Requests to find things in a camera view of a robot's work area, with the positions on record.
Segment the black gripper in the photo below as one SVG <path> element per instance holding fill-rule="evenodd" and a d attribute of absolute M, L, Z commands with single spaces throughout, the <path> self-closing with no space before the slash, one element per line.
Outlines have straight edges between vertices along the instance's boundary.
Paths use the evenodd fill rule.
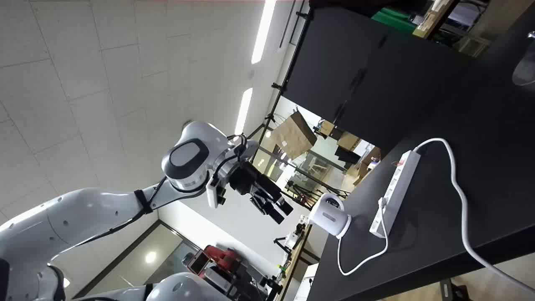
<path fill-rule="evenodd" d="M 248 194 L 251 202 L 278 224 L 281 224 L 285 217 L 276 209 L 286 216 L 293 212 L 290 202 L 280 194 L 280 187 L 249 164 L 239 165 L 233 172 L 229 184 L 239 194 Z"/>

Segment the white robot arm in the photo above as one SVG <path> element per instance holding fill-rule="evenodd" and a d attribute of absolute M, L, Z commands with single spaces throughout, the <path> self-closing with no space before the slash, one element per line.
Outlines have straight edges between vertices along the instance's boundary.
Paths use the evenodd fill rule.
<path fill-rule="evenodd" d="M 64 301 L 64 272 L 52 264 L 59 254 L 201 194 L 218 207 L 226 202 L 224 192 L 234 189 L 260 212 L 283 222 L 293 207 L 249 162 L 256 149 L 243 134 L 189 120 L 163 157 L 164 177 L 158 184 L 132 192 L 76 189 L 9 219 L 0 226 L 0 301 Z"/>

